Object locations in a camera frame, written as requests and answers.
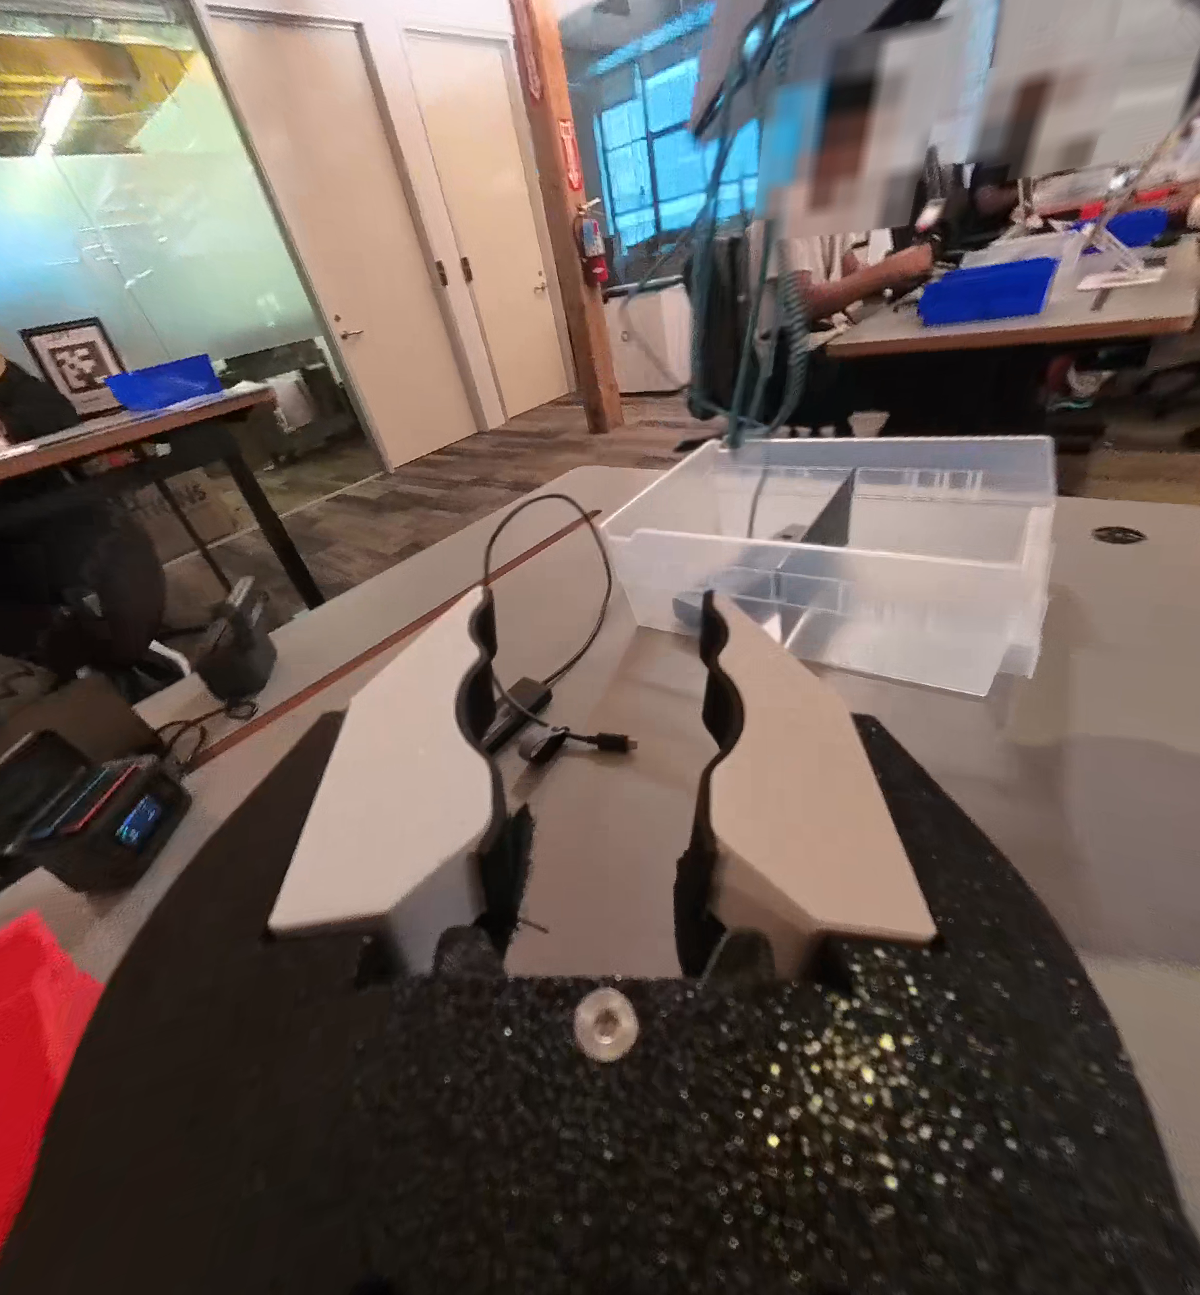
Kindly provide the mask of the large blue bin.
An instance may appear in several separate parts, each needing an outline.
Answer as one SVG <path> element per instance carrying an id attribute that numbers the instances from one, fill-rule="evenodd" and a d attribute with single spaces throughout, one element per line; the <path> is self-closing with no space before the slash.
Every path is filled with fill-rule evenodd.
<path id="1" fill-rule="evenodd" d="M 1059 268 L 1043 255 L 955 268 L 923 289 L 916 315 L 927 327 L 1039 315 Z"/>

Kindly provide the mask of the black charger dock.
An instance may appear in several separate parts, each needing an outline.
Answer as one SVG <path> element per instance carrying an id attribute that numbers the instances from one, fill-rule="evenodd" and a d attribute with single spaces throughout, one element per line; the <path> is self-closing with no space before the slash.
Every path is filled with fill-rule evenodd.
<path id="1" fill-rule="evenodd" d="M 264 623 L 267 591 L 243 576 L 214 605 L 196 645 L 195 674 L 220 703 L 247 703 L 267 687 L 278 649 Z"/>

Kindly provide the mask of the white cabinet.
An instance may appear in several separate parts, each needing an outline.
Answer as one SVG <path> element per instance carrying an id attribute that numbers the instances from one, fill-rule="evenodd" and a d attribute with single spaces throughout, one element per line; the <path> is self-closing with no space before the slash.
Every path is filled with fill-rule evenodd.
<path id="1" fill-rule="evenodd" d="M 691 305 L 680 278 L 605 293 L 614 376 L 622 396 L 670 395 L 690 380 Z"/>

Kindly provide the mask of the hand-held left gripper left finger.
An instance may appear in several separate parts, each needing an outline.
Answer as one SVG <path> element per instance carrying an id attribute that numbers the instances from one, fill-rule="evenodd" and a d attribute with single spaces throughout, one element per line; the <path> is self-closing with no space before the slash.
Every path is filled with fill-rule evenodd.
<path id="1" fill-rule="evenodd" d="M 273 906 L 280 938 L 359 933 L 385 974 L 425 974 L 448 930 L 502 964 L 535 824 L 482 741 L 496 716 L 490 589 L 477 587 L 348 703 Z"/>

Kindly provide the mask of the framed marker poster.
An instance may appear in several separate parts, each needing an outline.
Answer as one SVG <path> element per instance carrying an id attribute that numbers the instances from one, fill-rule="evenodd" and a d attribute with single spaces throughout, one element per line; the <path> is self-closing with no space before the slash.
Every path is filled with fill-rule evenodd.
<path id="1" fill-rule="evenodd" d="M 78 419 L 124 409 L 109 379 L 123 374 L 125 367 L 98 316 L 25 327 L 18 334 L 43 379 L 73 406 Z"/>

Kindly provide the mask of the wooden-edged desk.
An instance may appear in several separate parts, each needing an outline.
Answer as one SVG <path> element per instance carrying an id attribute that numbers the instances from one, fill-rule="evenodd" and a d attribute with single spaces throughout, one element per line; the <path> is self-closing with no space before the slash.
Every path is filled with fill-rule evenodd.
<path id="1" fill-rule="evenodd" d="M 167 482 L 184 472 L 221 464 L 279 568 L 308 609 L 326 602 L 316 579 L 287 532 L 250 464 L 243 459 L 233 427 L 254 412 L 271 413 L 278 399 L 267 384 L 220 395 L 199 396 L 150 413 L 120 414 L 103 424 L 87 423 L 25 445 L 0 449 L 0 486 L 37 474 L 69 470 L 121 450 L 127 464 L 94 477 L 66 479 L 65 489 L 26 500 L 12 500 L 0 514 L 0 529 L 22 524 L 25 517 L 48 515 L 78 500 L 117 496 L 153 486 L 171 503 Z"/>

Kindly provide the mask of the black office chair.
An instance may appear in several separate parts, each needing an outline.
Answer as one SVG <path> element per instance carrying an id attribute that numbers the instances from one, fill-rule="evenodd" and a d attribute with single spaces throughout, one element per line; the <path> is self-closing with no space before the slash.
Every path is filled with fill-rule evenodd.
<path id="1" fill-rule="evenodd" d="M 167 625 L 150 533 L 120 506 L 67 508 L 0 532 L 0 655 L 69 678 L 148 656 Z"/>

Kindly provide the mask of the cardboard box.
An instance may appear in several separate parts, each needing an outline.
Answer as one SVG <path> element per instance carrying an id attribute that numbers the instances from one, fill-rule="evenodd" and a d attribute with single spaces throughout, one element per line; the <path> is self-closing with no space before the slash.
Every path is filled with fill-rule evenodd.
<path id="1" fill-rule="evenodd" d="M 235 533 L 236 515 L 226 503 L 218 484 L 202 468 L 177 474 L 163 482 L 175 510 L 156 484 L 143 486 L 127 497 L 127 507 L 149 535 L 157 558 L 168 562 L 195 551 L 195 540 L 211 544 Z M 185 526 L 177 514 L 185 518 Z"/>

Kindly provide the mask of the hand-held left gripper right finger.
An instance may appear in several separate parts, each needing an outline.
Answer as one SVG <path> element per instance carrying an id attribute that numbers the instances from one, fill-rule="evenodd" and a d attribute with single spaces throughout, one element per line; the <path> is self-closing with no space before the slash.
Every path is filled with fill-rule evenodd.
<path id="1" fill-rule="evenodd" d="M 811 976 L 836 940 L 930 947 L 936 920 L 836 689 L 712 591 L 699 659 L 714 752 L 673 882 L 683 974 L 706 978 L 738 942 L 778 980 Z"/>

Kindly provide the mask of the black usb hub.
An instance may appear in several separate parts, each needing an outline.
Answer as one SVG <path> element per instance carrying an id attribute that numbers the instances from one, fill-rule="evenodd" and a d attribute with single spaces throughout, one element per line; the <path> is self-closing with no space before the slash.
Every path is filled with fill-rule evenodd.
<path id="1" fill-rule="evenodd" d="M 537 716 L 546 710 L 551 699 L 550 685 L 532 677 L 521 677 L 496 703 L 492 721 L 481 739 L 482 750 L 486 754 L 500 752 L 525 728 L 539 723 Z"/>

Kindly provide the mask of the grey desk with wooden edge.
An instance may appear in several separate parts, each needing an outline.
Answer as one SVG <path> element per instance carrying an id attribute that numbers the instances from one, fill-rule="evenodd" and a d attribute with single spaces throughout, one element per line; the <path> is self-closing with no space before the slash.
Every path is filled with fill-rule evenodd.
<path id="1" fill-rule="evenodd" d="M 1184 334 L 1200 312 L 1197 260 L 1196 242 L 1184 238 L 1167 250 L 1158 282 L 1115 289 L 1104 300 L 1074 289 L 1049 301 L 1039 315 L 931 327 L 912 308 L 884 309 L 854 323 L 826 349 L 849 361 Z"/>

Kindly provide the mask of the red fire extinguisher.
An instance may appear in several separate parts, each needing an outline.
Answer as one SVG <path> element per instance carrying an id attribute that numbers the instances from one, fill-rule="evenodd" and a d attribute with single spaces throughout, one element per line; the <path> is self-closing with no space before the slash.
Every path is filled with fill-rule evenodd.
<path id="1" fill-rule="evenodd" d="M 597 215 L 597 207 L 597 199 L 578 206 L 573 233 L 583 282 L 591 289 L 604 289 L 609 279 L 608 239 Z"/>

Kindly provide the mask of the white door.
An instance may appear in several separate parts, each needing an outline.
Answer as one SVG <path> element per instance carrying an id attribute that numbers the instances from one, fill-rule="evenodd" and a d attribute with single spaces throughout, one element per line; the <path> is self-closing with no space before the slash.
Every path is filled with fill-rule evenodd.
<path id="1" fill-rule="evenodd" d="M 510 45 L 412 27 L 406 52 L 504 420 L 568 391 Z"/>
<path id="2" fill-rule="evenodd" d="M 220 3 L 206 30 L 336 369 L 390 471 L 478 428 L 361 23 Z"/>

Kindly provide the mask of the dark wooden post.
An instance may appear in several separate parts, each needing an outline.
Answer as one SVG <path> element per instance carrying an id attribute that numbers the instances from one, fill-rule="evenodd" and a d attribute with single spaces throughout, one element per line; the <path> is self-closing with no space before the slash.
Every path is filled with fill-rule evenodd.
<path id="1" fill-rule="evenodd" d="M 591 435 L 605 435 L 623 423 L 622 398 L 602 289 L 593 282 L 580 236 L 590 207 L 557 7 L 549 1 L 510 1 L 508 8 L 576 388 L 586 428 Z"/>

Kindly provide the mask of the clear plastic bin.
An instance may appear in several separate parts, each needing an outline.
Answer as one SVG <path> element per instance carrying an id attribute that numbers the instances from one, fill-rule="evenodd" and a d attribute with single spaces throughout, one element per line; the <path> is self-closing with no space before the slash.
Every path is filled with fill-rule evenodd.
<path id="1" fill-rule="evenodd" d="M 602 535 L 641 626 L 695 636 L 712 591 L 807 662 L 983 698 L 1037 667 L 1057 496 L 1042 435 L 712 441 Z"/>

